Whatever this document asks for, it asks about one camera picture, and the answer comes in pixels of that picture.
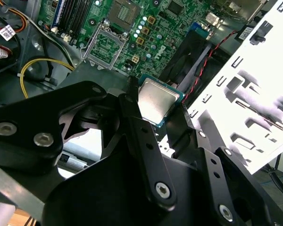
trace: red wire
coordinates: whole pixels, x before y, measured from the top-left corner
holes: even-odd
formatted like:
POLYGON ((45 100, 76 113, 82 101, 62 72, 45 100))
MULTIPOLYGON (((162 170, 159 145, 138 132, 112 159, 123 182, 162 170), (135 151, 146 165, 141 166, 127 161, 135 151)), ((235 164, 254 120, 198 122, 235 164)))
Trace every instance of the red wire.
POLYGON ((195 86, 197 85, 199 78, 202 76, 203 70, 207 65, 208 59, 213 55, 213 52, 218 49, 226 40, 228 40, 229 37, 231 37, 233 34, 238 33, 238 31, 233 31, 232 33, 230 33, 228 36, 226 36, 218 45, 216 45, 215 48, 211 49, 209 55, 207 56, 206 60, 204 61, 204 64, 200 70, 200 73, 198 75, 198 77, 196 78, 191 90, 189 91, 189 93, 185 96, 185 98, 183 99, 183 102, 185 102, 185 100, 189 97, 189 95, 193 92, 193 90, 195 89, 195 86))

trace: ram slot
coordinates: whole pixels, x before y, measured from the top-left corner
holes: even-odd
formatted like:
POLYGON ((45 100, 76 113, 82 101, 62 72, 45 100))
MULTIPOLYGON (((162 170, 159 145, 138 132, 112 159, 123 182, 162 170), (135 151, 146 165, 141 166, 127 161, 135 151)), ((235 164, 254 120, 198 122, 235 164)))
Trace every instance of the ram slot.
POLYGON ((58 6, 57 6, 57 9, 56 9, 51 27, 55 27, 55 26, 58 26, 60 24, 60 18, 61 18, 62 12, 63 12, 65 2, 66 2, 66 0, 60 0, 58 2, 58 6))
POLYGON ((69 30, 70 31, 74 31, 77 23, 78 23, 78 20, 79 20, 79 17, 80 17, 80 12, 81 12, 81 9, 83 7, 83 2, 84 0, 78 0, 78 4, 76 5, 76 8, 75 8, 75 13, 72 15, 72 21, 69 23, 69 30))
POLYGON ((75 6, 75 0, 68 0, 63 9, 63 15, 60 20, 59 28, 68 32, 67 23, 71 18, 72 10, 75 6))
POLYGON ((79 22, 77 23, 76 28, 73 30, 74 35, 79 35, 79 33, 81 32, 81 28, 86 20, 87 13, 89 12, 90 4, 91 4, 91 0, 85 0, 84 2, 85 7, 83 8, 83 13, 80 14, 79 22))

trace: cable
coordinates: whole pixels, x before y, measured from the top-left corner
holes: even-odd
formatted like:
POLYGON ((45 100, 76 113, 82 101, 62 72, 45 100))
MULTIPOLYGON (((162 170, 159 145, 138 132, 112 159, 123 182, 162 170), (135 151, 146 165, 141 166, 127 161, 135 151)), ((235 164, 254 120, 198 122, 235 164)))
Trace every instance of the cable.
POLYGON ((27 15, 25 15, 24 13, 22 13, 21 11, 13 8, 16 12, 20 13, 22 16, 24 16, 33 26, 34 28, 37 30, 38 33, 40 33, 41 35, 43 35, 44 37, 46 37, 52 44, 54 44, 55 46, 58 47, 58 49, 61 50, 61 52, 63 53, 64 57, 66 58, 67 62, 72 66, 75 67, 75 64, 73 63, 70 54, 68 53, 68 51, 62 46, 60 45, 57 41, 55 41, 52 37, 50 37, 48 34, 46 34, 44 31, 42 31, 41 28, 39 28, 39 26, 27 15))
POLYGON ((50 58, 38 58, 38 59, 34 59, 34 60, 31 60, 29 62, 27 62, 24 67, 22 68, 21 70, 21 73, 20 73, 20 86, 21 86, 21 89, 22 89, 22 92, 25 96, 26 99, 28 99, 28 94, 27 94, 27 91, 25 89, 25 86, 24 86, 24 73, 25 71, 27 70, 27 68, 29 66, 31 66, 32 64, 34 64, 35 62, 38 62, 38 61, 50 61, 50 62, 54 62, 54 63, 58 63, 58 64, 61 64, 63 65, 64 67, 68 68, 69 70, 73 71, 74 70, 74 67, 62 62, 62 61, 59 61, 59 60, 55 60, 55 59, 50 59, 50 58))
POLYGON ((0 49, 3 49, 3 50, 5 50, 5 51, 7 51, 8 52, 8 54, 13 54, 13 52, 9 49, 9 48, 7 48, 7 47, 5 47, 5 46, 2 46, 2 45, 0 45, 0 49))
POLYGON ((228 40, 229 37, 231 37, 232 35, 234 35, 234 34, 236 34, 236 33, 238 33, 238 31, 233 31, 233 32, 230 33, 228 36, 226 36, 218 45, 216 45, 215 48, 211 49, 209 55, 207 56, 207 58, 206 58, 205 61, 204 61, 204 64, 203 64, 203 66, 202 66, 202 68, 201 68, 201 71, 200 71, 198 77, 196 78, 196 80, 195 80, 195 82, 194 82, 194 84, 193 84, 191 90, 189 91, 189 93, 185 96, 183 102, 185 102, 185 100, 189 97, 189 95, 190 95, 190 94, 193 92, 193 90, 195 89, 195 86, 197 85, 197 83, 198 83, 198 81, 199 81, 199 78, 202 76, 203 70, 204 70, 204 68, 205 68, 206 65, 207 65, 208 59, 213 55, 213 52, 214 52, 216 49, 218 49, 226 40, 228 40))
MULTIPOLYGON (((45 38, 41 37, 41 41, 42 41, 44 56, 45 58, 49 58, 45 38)), ((47 61, 47 67, 48 67, 48 74, 46 75, 46 77, 50 78, 52 75, 52 70, 53 70, 53 66, 50 61, 47 61)))
POLYGON ((32 217, 29 217, 28 220, 25 222, 24 226, 28 226, 29 222, 31 221, 32 217))
POLYGON ((270 182, 273 182, 272 180, 270 180, 270 181, 267 181, 267 182, 263 182, 263 183, 260 183, 261 185, 264 185, 264 184, 268 184, 268 183, 270 183, 270 182))
MULTIPOLYGON (((0 17, 0 22, 1 22, 2 24, 4 24, 5 26, 8 25, 8 23, 7 23, 3 18, 1 18, 1 17, 0 17)), ((20 43, 20 39, 19 39, 19 37, 18 37, 17 34, 15 34, 15 35, 13 36, 13 38, 15 39, 15 41, 16 41, 16 43, 17 43, 17 49, 18 49, 18 51, 16 51, 16 54, 14 54, 14 56, 15 56, 15 59, 18 59, 19 56, 20 56, 20 54, 21 54, 21 43, 20 43)))
MULTIPOLYGON (((6 4, 5 4, 2 0, 0 0, 0 5, 1 5, 1 6, 5 6, 6 4)), ((23 31, 23 30, 27 27, 27 22, 26 22, 25 17, 22 16, 20 13, 16 12, 14 9, 9 8, 8 10, 11 11, 11 12, 13 12, 14 14, 18 15, 18 16, 21 18, 21 21, 22 21, 22 26, 21 26, 21 28, 19 28, 19 29, 14 29, 15 32, 21 32, 21 31, 23 31)))
POLYGON ((35 221, 36 221, 36 220, 33 218, 32 222, 30 223, 30 226, 33 226, 34 223, 35 223, 35 221))

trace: cpu processor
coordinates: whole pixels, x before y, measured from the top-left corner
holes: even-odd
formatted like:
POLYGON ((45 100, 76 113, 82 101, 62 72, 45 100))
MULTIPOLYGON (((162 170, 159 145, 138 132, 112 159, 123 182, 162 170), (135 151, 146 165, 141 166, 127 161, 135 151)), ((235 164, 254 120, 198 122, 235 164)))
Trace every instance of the cpu processor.
POLYGON ((139 86, 138 106, 143 119, 161 127, 184 94, 147 74, 141 76, 139 86))

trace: yellow wire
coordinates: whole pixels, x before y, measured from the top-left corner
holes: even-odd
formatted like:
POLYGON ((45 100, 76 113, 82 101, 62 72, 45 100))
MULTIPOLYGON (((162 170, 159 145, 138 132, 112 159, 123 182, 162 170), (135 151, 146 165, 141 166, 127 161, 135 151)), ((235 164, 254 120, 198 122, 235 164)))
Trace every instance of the yellow wire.
POLYGON ((66 63, 59 61, 59 60, 50 59, 50 58, 38 58, 38 59, 34 59, 34 60, 27 62, 23 66, 23 68, 21 70, 21 76, 20 76, 20 86, 21 86, 22 92, 23 92, 26 99, 28 99, 28 94, 27 94, 27 91, 26 91, 25 86, 24 86, 24 73, 29 68, 29 66, 31 66, 32 64, 34 64, 35 62, 38 62, 38 61, 54 62, 54 63, 60 64, 60 65, 63 65, 64 67, 68 68, 71 71, 74 70, 74 67, 70 66, 69 64, 66 64, 66 63))

